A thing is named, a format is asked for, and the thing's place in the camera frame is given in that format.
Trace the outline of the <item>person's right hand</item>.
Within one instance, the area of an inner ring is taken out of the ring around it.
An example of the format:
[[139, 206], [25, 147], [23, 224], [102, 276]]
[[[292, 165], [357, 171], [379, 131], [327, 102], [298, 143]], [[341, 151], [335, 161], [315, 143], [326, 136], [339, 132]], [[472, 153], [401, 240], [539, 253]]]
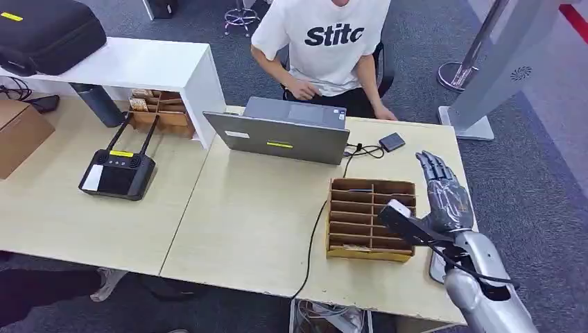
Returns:
[[297, 99], [308, 101], [315, 96], [320, 96], [320, 90], [305, 80], [290, 78], [284, 83], [285, 88]]

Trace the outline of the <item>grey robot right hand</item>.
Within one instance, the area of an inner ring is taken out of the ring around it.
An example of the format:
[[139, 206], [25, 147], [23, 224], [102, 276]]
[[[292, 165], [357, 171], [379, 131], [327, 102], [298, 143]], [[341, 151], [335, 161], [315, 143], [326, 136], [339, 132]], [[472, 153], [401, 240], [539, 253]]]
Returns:
[[439, 233], [471, 230], [474, 212], [468, 191], [444, 160], [428, 151], [416, 153], [427, 186], [429, 227]]

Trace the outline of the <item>person's left hand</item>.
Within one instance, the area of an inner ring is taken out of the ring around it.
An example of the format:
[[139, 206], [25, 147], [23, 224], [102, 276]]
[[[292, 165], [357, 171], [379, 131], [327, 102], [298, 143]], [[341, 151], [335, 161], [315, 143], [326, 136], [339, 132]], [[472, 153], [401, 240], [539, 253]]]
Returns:
[[378, 105], [374, 106], [374, 115], [377, 119], [380, 120], [388, 120], [388, 121], [397, 121], [398, 118], [395, 116], [393, 112], [391, 112], [386, 106]]

